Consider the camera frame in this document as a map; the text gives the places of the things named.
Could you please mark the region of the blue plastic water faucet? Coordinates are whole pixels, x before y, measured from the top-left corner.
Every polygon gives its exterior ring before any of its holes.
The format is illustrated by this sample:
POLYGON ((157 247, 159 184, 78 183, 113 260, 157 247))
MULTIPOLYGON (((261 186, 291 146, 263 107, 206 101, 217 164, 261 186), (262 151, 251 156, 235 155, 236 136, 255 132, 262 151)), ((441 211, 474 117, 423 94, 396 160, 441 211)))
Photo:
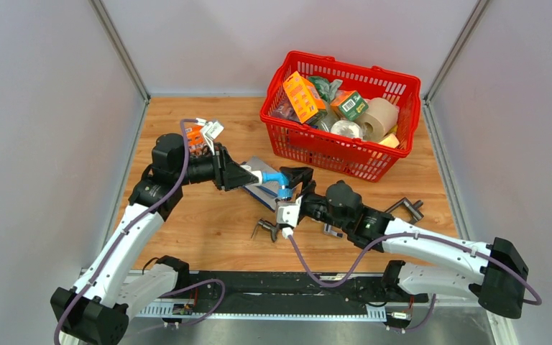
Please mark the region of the blue plastic water faucet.
POLYGON ((293 189, 289 186, 289 179, 282 172, 263 172, 261 187, 267 190, 274 198, 286 201, 293 196, 293 189))

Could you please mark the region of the white plastic pipe elbow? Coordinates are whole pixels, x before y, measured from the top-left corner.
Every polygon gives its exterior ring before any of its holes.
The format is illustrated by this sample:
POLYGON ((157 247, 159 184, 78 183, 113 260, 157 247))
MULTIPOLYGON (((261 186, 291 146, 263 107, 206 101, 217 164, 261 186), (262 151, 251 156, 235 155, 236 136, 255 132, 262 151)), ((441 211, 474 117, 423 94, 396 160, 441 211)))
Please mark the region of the white plastic pipe elbow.
POLYGON ((246 186, 263 184, 263 172, 261 170, 253 170, 249 165, 242 165, 241 167, 252 176, 246 186))

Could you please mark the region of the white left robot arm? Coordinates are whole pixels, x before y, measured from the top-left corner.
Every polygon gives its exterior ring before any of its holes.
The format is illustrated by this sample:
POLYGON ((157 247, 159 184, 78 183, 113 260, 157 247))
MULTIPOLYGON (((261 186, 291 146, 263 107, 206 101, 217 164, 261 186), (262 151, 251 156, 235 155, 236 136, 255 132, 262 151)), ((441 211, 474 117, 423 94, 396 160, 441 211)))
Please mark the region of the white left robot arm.
POLYGON ((219 143, 210 143, 204 155, 192 155, 185 134, 162 135, 151 156, 100 254, 72 287, 59 287, 52 294, 55 344, 63 335, 87 344, 118 344, 130 320, 154 300, 181 298, 199 288, 191 283, 188 263, 167 255, 148 272, 125 282, 147 242, 183 198, 183 186, 212 182, 219 190, 229 191, 265 180, 263 172, 233 161, 219 143))

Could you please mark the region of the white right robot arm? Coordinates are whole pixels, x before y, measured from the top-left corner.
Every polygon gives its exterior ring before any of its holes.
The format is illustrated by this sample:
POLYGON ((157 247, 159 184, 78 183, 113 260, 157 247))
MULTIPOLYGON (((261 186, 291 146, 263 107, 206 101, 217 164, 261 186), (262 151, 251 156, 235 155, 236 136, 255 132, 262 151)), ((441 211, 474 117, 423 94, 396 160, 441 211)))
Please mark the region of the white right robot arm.
POLYGON ((422 229, 364 205, 343 180, 319 195, 309 167, 283 167, 275 179, 277 227, 286 239, 293 240, 295 227, 310 218, 342 230, 363 253, 402 254, 431 264, 389 264, 381 281, 389 300, 407 294, 450 295, 475 299, 489 312, 510 319, 519 319, 525 304, 542 303, 528 284, 525 260, 507 239, 468 241, 422 229))

